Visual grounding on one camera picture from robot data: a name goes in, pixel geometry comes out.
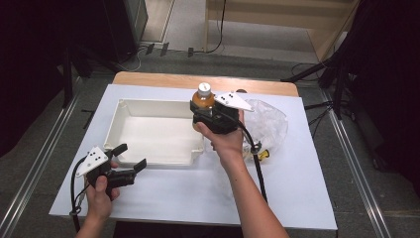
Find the metal floor rail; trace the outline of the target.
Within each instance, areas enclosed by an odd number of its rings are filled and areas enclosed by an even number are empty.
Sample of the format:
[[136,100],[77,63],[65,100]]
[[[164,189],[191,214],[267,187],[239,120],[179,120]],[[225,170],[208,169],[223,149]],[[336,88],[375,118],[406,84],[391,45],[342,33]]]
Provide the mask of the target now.
[[348,162],[354,183],[361,196],[376,238],[392,238],[384,219],[382,210],[380,209],[378,202],[376,201],[375,196],[370,188],[368,179],[363,171],[363,168],[361,167],[358,156],[356,155],[351,140],[349,139],[343,121],[338,118],[333,109],[329,111],[329,117]]
[[11,237],[16,224],[25,210],[31,195],[49,162],[53,149],[55,148],[58,138],[73,112],[77,100],[78,96],[75,95],[68,104],[60,110],[52,129],[50,130],[47,138],[44,140],[44,143],[35,157],[30,170],[23,180],[23,183],[19,186],[17,193],[14,195],[2,221],[0,222],[0,238]]

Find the white table mat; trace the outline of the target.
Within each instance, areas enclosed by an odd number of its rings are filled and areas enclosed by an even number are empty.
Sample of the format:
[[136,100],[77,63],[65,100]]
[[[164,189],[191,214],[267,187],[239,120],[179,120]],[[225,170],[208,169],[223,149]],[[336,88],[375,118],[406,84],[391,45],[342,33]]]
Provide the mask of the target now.
[[[110,84],[76,156],[83,158],[105,142],[120,99],[188,101],[189,89]],[[256,183],[265,187],[267,203],[287,228],[334,230],[337,227],[319,159],[300,98],[258,97],[281,110],[288,130],[280,147],[256,166],[247,163]],[[147,167],[134,184],[124,186],[113,204],[118,220],[237,225],[240,222],[227,174],[218,155],[206,150],[190,166]]]

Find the translucent white plastic bag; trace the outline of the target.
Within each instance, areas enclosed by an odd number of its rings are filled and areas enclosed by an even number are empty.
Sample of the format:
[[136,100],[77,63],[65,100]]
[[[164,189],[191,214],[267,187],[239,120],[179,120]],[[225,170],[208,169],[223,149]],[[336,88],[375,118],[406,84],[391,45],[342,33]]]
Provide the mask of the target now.
[[287,116],[276,107],[259,99],[247,99],[254,111],[245,111],[245,127],[258,153],[269,150],[270,156],[280,147],[288,130]]

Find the black metal stand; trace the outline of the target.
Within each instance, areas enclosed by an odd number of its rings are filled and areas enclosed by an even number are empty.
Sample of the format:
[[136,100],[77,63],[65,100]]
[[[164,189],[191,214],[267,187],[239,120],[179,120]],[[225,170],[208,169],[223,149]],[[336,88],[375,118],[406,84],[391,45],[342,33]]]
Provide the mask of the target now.
[[63,99],[63,108],[66,108],[71,99],[72,99],[72,72],[71,72],[71,60],[69,50],[65,50],[63,52],[63,91],[64,91],[64,99]]

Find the black tripod stand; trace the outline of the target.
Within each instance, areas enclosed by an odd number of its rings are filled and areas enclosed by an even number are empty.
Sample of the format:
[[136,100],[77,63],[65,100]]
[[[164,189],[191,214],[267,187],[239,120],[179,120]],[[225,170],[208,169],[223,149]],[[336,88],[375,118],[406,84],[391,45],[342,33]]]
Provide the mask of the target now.
[[304,77],[314,74],[323,69],[322,75],[318,79],[321,88],[329,88],[335,82],[335,91],[333,94],[333,111],[336,117],[342,119],[342,95],[345,87],[345,81],[349,75],[349,65],[338,53],[334,53],[331,57],[305,69],[304,71],[293,75],[292,77],[282,79],[281,82],[294,83]]

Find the orange drink bottle white cap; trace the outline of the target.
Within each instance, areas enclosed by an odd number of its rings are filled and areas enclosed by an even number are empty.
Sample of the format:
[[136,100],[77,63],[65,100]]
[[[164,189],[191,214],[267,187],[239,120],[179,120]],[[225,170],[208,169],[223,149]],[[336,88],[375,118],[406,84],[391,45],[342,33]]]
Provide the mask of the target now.
[[[193,94],[192,99],[193,101],[200,107],[210,107],[213,108],[215,105],[215,98],[214,94],[211,91],[211,86],[207,82],[201,82],[198,84],[197,91]],[[198,130],[196,123],[192,120],[192,125],[195,130]]]

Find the black cabinet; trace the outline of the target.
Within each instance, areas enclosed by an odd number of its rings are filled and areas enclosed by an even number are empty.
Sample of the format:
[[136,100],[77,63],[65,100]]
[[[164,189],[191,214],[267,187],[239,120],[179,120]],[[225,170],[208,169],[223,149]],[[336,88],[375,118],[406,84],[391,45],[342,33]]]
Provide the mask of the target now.
[[140,46],[149,14],[145,0],[103,0],[109,28],[112,59],[124,62]]

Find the person's right hand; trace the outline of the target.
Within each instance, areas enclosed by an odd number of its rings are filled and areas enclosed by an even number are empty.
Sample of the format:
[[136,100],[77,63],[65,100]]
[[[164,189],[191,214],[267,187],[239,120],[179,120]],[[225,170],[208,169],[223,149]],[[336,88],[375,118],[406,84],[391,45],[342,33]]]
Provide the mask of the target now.
[[228,164],[233,161],[242,162],[244,160],[244,133],[242,129],[236,129],[228,134],[215,134],[203,122],[197,122],[196,129],[211,142],[222,164]]

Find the white plastic tray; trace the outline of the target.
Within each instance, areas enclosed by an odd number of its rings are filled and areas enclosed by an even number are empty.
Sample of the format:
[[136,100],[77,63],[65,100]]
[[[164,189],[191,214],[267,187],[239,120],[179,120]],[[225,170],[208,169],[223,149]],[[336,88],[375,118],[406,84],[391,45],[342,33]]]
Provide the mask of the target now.
[[146,159],[152,166],[190,166],[204,151],[204,139],[192,127],[188,101],[120,99],[105,150],[126,144],[118,157],[129,166]]

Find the person's left hand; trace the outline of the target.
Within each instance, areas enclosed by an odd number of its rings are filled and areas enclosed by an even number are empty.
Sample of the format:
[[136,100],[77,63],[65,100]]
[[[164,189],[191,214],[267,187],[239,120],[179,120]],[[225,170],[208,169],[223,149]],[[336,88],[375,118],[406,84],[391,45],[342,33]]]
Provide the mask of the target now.
[[112,201],[120,195],[119,188],[112,188],[108,195],[106,188],[108,180],[105,176],[99,176],[95,185],[87,188],[88,211],[86,221],[89,223],[104,223],[112,212]]

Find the wooden table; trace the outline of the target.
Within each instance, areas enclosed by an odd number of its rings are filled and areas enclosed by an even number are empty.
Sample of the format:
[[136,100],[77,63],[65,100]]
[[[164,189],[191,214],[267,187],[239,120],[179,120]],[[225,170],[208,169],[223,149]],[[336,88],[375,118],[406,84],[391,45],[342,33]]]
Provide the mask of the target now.
[[207,76],[154,72],[118,72],[114,84],[172,87],[193,89],[200,82],[208,82],[214,90],[232,91],[244,89],[247,93],[298,97],[295,84],[280,81],[263,81],[232,76]]

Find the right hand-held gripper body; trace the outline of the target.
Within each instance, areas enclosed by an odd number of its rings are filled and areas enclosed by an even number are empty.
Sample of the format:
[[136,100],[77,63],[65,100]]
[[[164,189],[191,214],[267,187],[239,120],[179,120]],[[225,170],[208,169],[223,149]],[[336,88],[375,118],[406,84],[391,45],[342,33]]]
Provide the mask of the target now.
[[234,91],[215,95],[212,119],[203,122],[215,134],[228,134],[239,127],[239,111],[254,111],[245,99]]

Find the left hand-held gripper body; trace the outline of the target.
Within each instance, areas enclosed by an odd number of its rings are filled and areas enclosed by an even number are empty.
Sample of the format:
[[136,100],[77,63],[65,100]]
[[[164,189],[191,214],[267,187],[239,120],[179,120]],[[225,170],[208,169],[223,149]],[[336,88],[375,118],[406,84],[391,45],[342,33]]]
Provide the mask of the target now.
[[108,180],[106,192],[111,195],[111,189],[131,185],[135,182],[137,173],[133,170],[115,171],[111,167],[113,156],[111,150],[103,152],[99,147],[93,147],[87,156],[81,160],[81,165],[76,169],[77,178],[86,177],[91,185],[96,184],[99,176]]

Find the light wooden shelf frame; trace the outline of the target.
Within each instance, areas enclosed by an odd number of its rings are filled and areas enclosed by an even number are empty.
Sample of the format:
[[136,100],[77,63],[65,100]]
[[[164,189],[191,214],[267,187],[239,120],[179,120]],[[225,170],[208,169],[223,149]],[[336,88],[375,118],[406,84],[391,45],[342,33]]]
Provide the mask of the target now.
[[318,60],[325,60],[333,46],[353,24],[362,0],[205,0],[204,50],[208,23],[228,22],[274,25],[307,30]]

